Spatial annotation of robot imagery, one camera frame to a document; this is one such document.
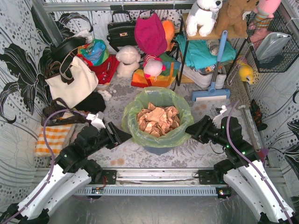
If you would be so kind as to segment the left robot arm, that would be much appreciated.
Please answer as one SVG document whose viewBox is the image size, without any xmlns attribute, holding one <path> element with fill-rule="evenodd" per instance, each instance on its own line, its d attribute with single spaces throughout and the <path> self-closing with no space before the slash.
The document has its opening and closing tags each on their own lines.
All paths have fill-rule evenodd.
<svg viewBox="0 0 299 224">
<path fill-rule="evenodd" d="M 56 157 L 44 179 L 23 201 L 11 204 L 0 222 L 7 224 L 16 218 L 21 224 L 48 223 L 51 214 L 78 189 L 91 182 L 107 182 L 102 167 L 88 157 L 104 147 L 115 148 L 131 137 L 112 122 L 100 130 L 85 126 Z"/>
</svg>

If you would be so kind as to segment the green plastic trash bag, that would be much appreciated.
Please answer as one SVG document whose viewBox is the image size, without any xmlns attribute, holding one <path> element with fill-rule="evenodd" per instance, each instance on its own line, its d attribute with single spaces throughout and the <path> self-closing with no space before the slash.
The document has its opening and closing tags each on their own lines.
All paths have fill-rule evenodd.
<svg viewBox="0 0 299 224">
<path fill-rule="evenodd" d="M 162 87 L 144 88 L 123 113 L 122 128 L 146 147 L 176 147 L 191 138 L 185 131 L 194 124 L 187 101 Z"/>
</svg>

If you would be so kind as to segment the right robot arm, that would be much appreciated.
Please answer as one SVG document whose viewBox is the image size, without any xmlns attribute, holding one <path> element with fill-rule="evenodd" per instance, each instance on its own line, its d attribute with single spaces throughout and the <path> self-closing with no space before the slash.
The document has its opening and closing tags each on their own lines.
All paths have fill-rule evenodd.
<svg viewBox="0 0 299 224">
<path fill-rule="evenodd" d="M 288 205 L 267 175 L 260 154 L 242 136 L 235 117 L 224 117 L 217 128 L 209 116 L 189 126 L 186 133 L 202 144 L 222 146 L 227 158 L 213 169 L 199 170 L 203 185 L 226 184 L 248 205 L 260 224 L 297 224 L 299 214 Z"/>
</svg>

